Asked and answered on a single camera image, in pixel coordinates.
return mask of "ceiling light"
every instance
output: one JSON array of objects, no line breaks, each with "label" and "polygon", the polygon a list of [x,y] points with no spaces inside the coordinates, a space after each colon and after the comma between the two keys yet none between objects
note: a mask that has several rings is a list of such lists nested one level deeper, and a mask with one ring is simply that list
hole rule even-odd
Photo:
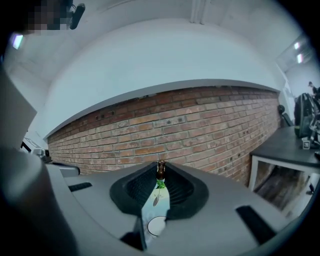
[{"label": "ceiling light", "polygon": [[296,42],[295,44],[294,44],[294,49],[298,49],[300,47],[300,43],[298,43],[298,42]]},{"label": "ceiling light", "polygon": [[14,40],[13,40],[13,44],[12,44],[13,48],[15,48],[17,50],[19,49],[19,46],[21,44],[21,41],[22,41],[23,37],[24,36],[22,34],[15,35]]},{"label": "ceiling light", "polygon": [[304,60],[302,54],[297,55],[296,60],[298,61],[298,63],[301,63]]}]

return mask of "white pipe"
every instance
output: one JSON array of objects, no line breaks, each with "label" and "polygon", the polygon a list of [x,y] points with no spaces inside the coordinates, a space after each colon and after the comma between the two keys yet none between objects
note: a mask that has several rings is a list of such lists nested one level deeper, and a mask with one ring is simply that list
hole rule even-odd
[{"label": "white pipe", "polygon": [[198,21],[198,13],[199,13],[199,9],[200,9],[200,2],[201,0],[195,0],[195,10],[194,10],[194,20],[193,23],[199,23]]},{"label": "white pipe", "polygon": [[192,0],[191,17],[190,17],[190,22],[191,22],[191,23],[194,23],[194,22],[195,22],[196,1],[197,1],[197,0]]},{"label": "white pipe", "polygon": [[210,0],[205,0],[205,2],[204,2],[204,7],[203,7],[202,15],[201,15],[201,20],[200,20],[200,24],[202,24],[202,25],[205,24],[205,17],[207,14],[207,9],[208,9],[209,3],[210,3]]}]

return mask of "bottle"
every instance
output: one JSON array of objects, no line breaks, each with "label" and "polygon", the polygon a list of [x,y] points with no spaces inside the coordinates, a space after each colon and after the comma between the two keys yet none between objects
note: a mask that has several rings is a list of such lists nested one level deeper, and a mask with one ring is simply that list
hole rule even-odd
[{"label": "bottle", "polygon": [[159,181],[162,181],[165,179],[165,161],[160,160],[158,163],[158,170],[156,172],[156,178]]}]

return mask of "table leg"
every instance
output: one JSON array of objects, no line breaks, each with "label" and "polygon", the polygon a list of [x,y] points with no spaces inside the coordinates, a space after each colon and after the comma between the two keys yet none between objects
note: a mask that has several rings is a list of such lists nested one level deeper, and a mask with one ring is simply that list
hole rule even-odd
[{"label": "table leg", "polygon": [[250,174],[250,181],[249,181],[249,189],[251,191],[254,190],[256,179],[257,179],[257,171],[258,171],[258,159],[253,155],[252,162],[251,162],[251,174]]}]

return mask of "dark table top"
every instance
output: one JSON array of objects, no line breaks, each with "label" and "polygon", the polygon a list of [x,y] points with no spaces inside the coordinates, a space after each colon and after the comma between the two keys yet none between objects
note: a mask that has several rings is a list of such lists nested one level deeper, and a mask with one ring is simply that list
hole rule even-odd
[{"label": "dark table top", "polygon": [[296,165],[320,168],[314,153],[319,149],[302,149],[293,126],[280,128],[250,154]]}]

